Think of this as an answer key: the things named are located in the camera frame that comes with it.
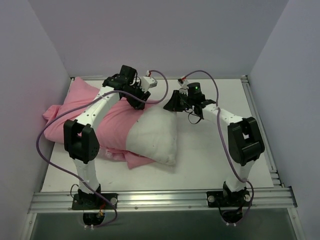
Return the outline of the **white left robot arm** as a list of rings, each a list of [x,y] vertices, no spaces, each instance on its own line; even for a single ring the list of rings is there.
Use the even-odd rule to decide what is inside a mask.
[[[135,110],[143,110],[150,97],[149,89],[157,85],[150,76],[137,77],[137,71],[123,65],[120,72],[102,83],[93,102],[74,120],[63,125],[64,149],[76,166],[79,181],[78,196],[90,210],[100,206],[101,185],[97,179],[95,158],[100,144],[96,130],[109,112],[122,98]]]

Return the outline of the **white pillow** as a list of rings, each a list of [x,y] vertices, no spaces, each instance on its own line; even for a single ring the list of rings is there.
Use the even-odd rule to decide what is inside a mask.
[[[175,165],[177,140],[177,114],[160,104],[149,107],[128,132],[124,154],[128,168],[153,162]]]

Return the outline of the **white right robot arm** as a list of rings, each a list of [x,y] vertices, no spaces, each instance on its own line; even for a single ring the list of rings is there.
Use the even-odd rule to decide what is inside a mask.
[[[235,115],[221,108],[217,99],[207,99],[198,82],[179,79],[178,83],[180,88],[173,91],[163,108],[171,112],[192,110],[201,120],[216,124],[232,170],[232,175],[224,182],[228,190],[222,193],[222,200],[225,205],[232,207],[240,201],[239,191],[246,188],[252,166],[265,151],[257,120]]]

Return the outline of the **pink floral pillowcase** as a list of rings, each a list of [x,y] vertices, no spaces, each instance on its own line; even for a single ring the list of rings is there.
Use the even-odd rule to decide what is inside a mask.
[[[78,109],[57,120],[55,118],[67,111],[90,103],[98,96],[99,91],[99,88],[89,85],[80,77],[76,77],[69,87],[64,103],[50,106],[42,115],[48,123],[53,121],[44,131],[45,138],[62,144],[64,142],[65,121],[77,119],[85,110]],[[147,105],[143,110],[136,110],[123,97],[110,110],[106,111],[104,109],[98,113],[98,118],[94,121],[94,132],[100,149],[106,151],[106,158],[127,163],[125,153],[127,153],[126,140],[128,133],[143,112],[150,107],[150,105]]]

